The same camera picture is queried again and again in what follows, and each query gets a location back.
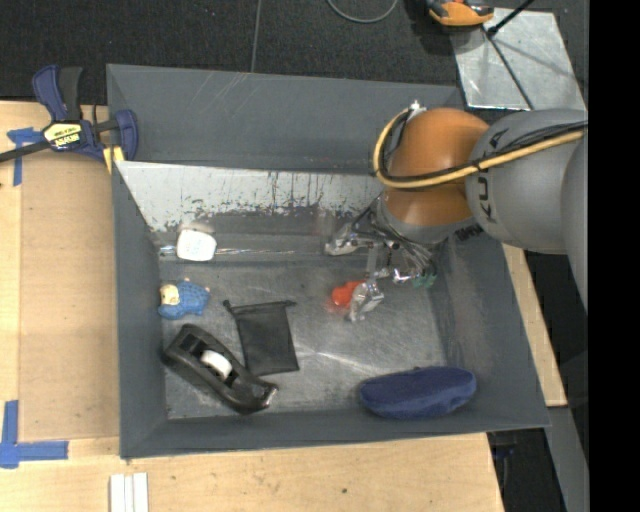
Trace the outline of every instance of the white eraser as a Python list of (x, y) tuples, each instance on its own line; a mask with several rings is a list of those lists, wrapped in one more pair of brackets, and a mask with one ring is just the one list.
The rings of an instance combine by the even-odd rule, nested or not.
[(207, 233), (183, 229), (178, 235), (176, 254), (178, 258), (191, 261), (208, 261), (216, 252), (216, 239)]

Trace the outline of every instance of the blue sponge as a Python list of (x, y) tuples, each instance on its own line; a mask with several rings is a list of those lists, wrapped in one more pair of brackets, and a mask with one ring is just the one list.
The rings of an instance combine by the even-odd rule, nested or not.
[(366, 380), (360, 400), (385, 418), (436, 418), (467, 403), (476, 391), (468, 370), (451, 366), (416, 368)]

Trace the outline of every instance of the black cable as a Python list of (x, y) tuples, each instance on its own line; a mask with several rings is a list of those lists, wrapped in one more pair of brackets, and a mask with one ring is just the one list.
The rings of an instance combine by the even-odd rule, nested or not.
[(389, 9), (384, 14), (369, 19), (356, 18), (355, 16), (350, 16), (349, 14), (344, 13), (336, 7), (336, 5), (333, 3), (333, 0), (327, 0), (327, 3), (336, 12), (336, 14), (338, 14), (338, 16), (341, 16), (346, 20), (353, 21), (354, 23), (377, 23), (388, 17), (393, 12), (393, 10), (398, 5), (398, 0), (393, 0), (391, 7), (389, 7)]
[(260, 28), (260, 10), (262, 9), (262, 0), (258, 0), (256, 9), (256, 28), (253, 32), (253, 47), (251, 49), (251, 67), (250, 72), (253, 73), (256, 68), (256, 55), (258, 53), (258, 31)]
[[(464, 169), (469, 166), (475, 166), (480, 169), (480, 164), (485, 160), (491, 160), (502, 155), (506, 155), (518, 149), (524, 149), (529, 146), (533, 146), (539, 142), (543, 142), (546, 139), (552, 137), (559, 137), (562, 135), (566, 135), (576, 131), (585, 130), (588, 127), (588, 121), (580, 121), (577, 123), (568, 123), (562, 125), (556, 125), (551, 127), (542, 128), (539, 130), (535, 130), (533, 132), (529, 132), (524, 134), (514, 141), (511, 141), (508, 145), (502, 148), (500, 151), (496, 151), (495, 153), (491, 153), (490, 155), (486, 155), (482, 158), (479, 158), (472, 162), (466, 162), (461, 165), (457, 165), (455, 167), (449, 167), (447, 169), (442, 169), (440, 171), (435, 171), (432, 173), (420, 174), (416, 176), (391, 176), (389, 175), (388, 168), (386, 166), (386, 162), (384, 159), (385, 149), (383, 147), (382, 151), (380, 151), (380, 159), (378, 162), (378, 172), (380, 175), (388, 181), (396, 182), (396, 183), (408, 183), (412, 181), (419, 181), (423, 179), (434, 179), (443, 176), (447, 176), (449, 174), (453, 174), (461, 169)], [(415, 190), (421, 190), (426, 188), (425, 186), (417, 186)]]
[(509, 72), (509, 75), (511, 75), (511, 79), (513, 80), (513, 83), (516, 84), (516, 87), (518, 88), (518, 91), (520, 91), (520, 94), (524, 98), (524, 101), (527, 103), (527, 106), (529, 107), (529, 110), (535, 110), (535, 107), (533, 106), (533, 103), (531, 102), (531, 99), (529, 98), (529, 96), (525, 92), (524, 88), (522, 87), (522, 84), (520, 83), (520, 80), (518, 80), (518, 78), (516, 77), (516, 74), (513, 72), (513, 69), (511, 69), (511, 66), (507, 62), (506, 57), (502, 53), (502, 50), (500, 50), (500, 48), (498, 48), (498, 45), (493, 40), (493, 37), (491, 37), (491, 35), (489, 35), (489, 33), (487, 32), (487, 29), (484, 27), (484, 25), (482, 25), (482, 32), (487, 37), (487, 40), (491, 43), (491, 46), (493, 46), (493, 48), (495, 49), (496, 53), (498, 54), (498, 57), (500, 57), (500, 60), (504, 64), (504, 67), (507, 68), (507, 71)]

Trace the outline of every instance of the wooden board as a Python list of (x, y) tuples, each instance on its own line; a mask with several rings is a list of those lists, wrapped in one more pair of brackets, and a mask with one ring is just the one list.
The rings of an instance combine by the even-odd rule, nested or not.
[[(2, 133), (50, 122), (37, 103), (3, 102), (0, 108)], [(101, 107), (100, 116), (105, 115)], [(6, 149), (11, 147), (8, 141)], [(0, 171), (12, 175), (13, 162)], [(11, 298), (14, 306), (20, 297), (20, 350), (16, 366), (14, 339), (2, 364), (13, 360), (20, 371), (18, 380), (7, 378), (12, 382), (2, 389), (12, 389), (13, 396), (5, 399), (18, 398), (19, 383), (19, 439), (117, 435), (113, 222), (106, 168), (86, 157), (46, 150), (23, 158), (20, 187), (11, 181), (5, 187), (9, 207), (3, 216), (16, 221), (19, 213), (22, 219), (21, 233), (20, 224), (13, 224), (11, 234), (3, 236), (3, 244), (13, 243), (4, 249), (14, 272), (13, 287), (7, 283), (4, 293), (11, 294), (5, 300)], [(7, 230), (11, 219), (6, 219)], [(3, 328), (7, 335), (16, 330), (11, 322)]]
[[(117, 451), (115, 440), (98, 450)], [(0, 510), (107, 510), (109, 476), (146, 472), (150, 512), (504, 510), (486, 436), (134, 460), (71, 443), (71, 459), (0, 472)]]

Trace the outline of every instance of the bin floor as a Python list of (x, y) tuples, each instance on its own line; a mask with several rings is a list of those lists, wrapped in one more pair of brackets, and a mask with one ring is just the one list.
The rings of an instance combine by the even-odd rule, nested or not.
[[(209, 287), (212, 295), (202, 316), (163, 320), (164, 344), (171, 342), (182, 324), (192, 323), (216, 336), (242, 361), (235, 321), (222, 302), (228, 299), (235, 306), (292, 300), (296, 305), (287, 308), (287, 316), (300, 370), (263, 377), (280, 389), (261, 414), (353, 408), (359, 383), (369, 377), (446, 364), (429, 291), (423, 287), (381, 280), (385, 299), (367, 320), (345, 320), (346, 310), (331, 303), (331, 290), (361, 278), (363, 269), (364, 259), (353, 257), (251, 264), (161, 263), (164, 281), (188, 277)], [(236, 414), (168, 369), (165, 383), (169, 418)]]

